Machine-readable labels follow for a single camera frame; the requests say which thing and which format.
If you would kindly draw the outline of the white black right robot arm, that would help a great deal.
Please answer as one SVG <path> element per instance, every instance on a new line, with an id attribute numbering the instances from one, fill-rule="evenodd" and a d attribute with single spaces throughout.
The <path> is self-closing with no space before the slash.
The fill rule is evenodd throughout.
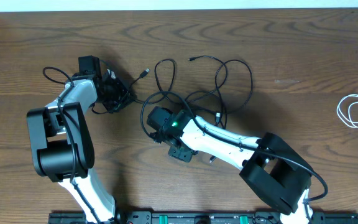
<path id="1" fill-rule="evenodd" d="M 191 154 L 211 154 L 239 169 L 241 179 L 264 203 L 280 213 L 282 223 L 309 223 L 307 203 L 311 166 L 281 137 L 234 134 L 186 110 L 174 113 L 156 106 L 147 117 L 157 142 L 170 146 L 173 157 L 185 162 Z"/>

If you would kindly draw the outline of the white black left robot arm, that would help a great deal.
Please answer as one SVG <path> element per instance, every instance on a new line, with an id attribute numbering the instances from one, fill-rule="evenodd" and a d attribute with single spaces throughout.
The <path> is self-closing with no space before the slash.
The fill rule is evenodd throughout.
<path id="1" fill-rule="evenodd" d="M 66 75 L 63 91 L 49 104 L 27 112 L 36 173 L 65 188 L 83 209 L 85 223 L 126 223 L 125 212 L 104 188 L 94 168 L 94 146 L 85 114 L 101 104 L 107 114 L 129 106 L 132 91 L 93 55 L 78 59 L 79 71 Z"/>

